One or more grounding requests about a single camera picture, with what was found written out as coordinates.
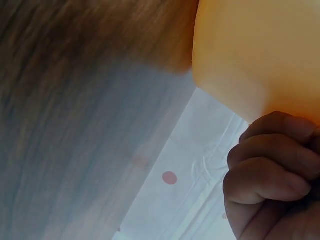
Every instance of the orange plastic container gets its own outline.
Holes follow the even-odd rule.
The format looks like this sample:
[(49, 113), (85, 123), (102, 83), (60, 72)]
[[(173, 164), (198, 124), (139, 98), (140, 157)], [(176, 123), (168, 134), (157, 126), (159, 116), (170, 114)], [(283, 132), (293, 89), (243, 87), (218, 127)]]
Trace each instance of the orange plastic container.
[(320, 125), (320, 0), (200, 0), (192, 64), (249, 123), (282, 111)]

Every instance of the white fabric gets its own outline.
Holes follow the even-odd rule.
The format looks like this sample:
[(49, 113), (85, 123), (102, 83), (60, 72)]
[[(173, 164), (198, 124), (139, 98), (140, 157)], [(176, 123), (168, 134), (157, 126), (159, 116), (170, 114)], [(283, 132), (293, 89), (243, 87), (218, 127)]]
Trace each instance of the white fabric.
[[(234, 240), (222, 182), (247, 127), (197, 89), (113, 240)], [(164, 182), (167, 171), (176, 184)]]

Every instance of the polka dot fabric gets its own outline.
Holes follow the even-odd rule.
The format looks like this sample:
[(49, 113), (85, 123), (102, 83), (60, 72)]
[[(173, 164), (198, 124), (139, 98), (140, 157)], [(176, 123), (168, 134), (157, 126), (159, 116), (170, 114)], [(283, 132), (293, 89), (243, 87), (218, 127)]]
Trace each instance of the polka dot fabric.
[(114, 240), (235, 240), (222, 182), (247, 127), (197, 89)]

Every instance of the fingernail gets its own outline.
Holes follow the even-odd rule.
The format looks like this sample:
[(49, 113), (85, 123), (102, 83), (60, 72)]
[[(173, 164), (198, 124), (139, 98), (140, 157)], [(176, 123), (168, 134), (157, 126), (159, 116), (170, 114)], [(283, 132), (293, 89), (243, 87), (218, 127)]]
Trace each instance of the fingernail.
[(286, 117), (284, 124), (290, 135), (300, 138), (307, 138), (316, 130), (316, 125), (312, 121), (297, 116)]
[(313, 151), (301, 147), (298, 150), (298, 160), (304, 165), (311, 173), (320, 173), (320, 156)]
[(295, 192), (302, 196), (307, 196), (311, 191), (311, 186), (302, 177), (291, 172), (285, 174), (286, 184)]

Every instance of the pink dot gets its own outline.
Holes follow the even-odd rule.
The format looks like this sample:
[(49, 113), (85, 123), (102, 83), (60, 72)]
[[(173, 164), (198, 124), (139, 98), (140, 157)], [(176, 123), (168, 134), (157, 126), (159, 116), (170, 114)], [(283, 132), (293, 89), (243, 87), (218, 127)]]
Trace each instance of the pink dot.
[(172, 172), (172, 171), (166, 171), (162, 175), (162, 179), (166, 184), (169, 184), (169, 185), (174, 185), (178, 181), (178, 178), (177, 178), (176, 174), (174, 172)]

